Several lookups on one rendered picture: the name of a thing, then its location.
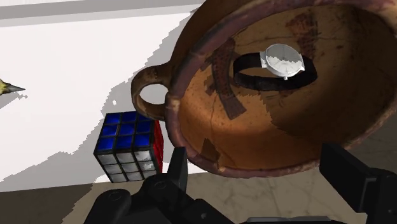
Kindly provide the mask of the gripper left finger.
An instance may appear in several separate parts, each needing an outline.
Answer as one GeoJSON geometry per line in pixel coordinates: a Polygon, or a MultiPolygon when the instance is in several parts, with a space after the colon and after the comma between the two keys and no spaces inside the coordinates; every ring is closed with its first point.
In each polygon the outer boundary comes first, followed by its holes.
{"type": "Polygon", "coordinates": [[[186,148],[173,150],[166,173],[148,177],[139,191],[112,189],[100,194],[83,224],[233,224],[202,199],[186,193],[186,148]]]}

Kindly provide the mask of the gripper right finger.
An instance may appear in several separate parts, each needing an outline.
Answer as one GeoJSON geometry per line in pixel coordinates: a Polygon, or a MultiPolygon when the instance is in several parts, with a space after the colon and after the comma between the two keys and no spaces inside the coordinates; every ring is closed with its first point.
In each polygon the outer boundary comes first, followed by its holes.
{"type": "Polygon", "coordinates": [[[324,143],[319,171],[365,224],[397,224],[397,174],[369,167],[343,147],[324,143]]]}

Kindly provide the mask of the colourful puzzle cube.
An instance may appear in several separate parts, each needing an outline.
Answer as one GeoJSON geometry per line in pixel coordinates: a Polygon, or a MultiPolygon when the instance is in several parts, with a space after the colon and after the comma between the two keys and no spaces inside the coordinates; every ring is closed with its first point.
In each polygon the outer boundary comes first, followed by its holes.
{"type": "Polygon", "coordinates": [[[161,173],[163,155],[158,120],[136,111],[106,114],[94,156],[110,182],[141,181],[161,173]]]}

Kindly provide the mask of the yellow grey pointed object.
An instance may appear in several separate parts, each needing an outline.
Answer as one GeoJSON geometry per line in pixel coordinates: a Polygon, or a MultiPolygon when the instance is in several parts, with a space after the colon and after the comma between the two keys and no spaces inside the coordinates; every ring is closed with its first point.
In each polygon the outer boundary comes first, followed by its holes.
{"type": "Polygon", "coordinates": [[[0,79],[0,95],[10,94],[12,92],[19,92],[25,90],[24,88],[14,86],[10,83],[4,82],[0,79]]]}

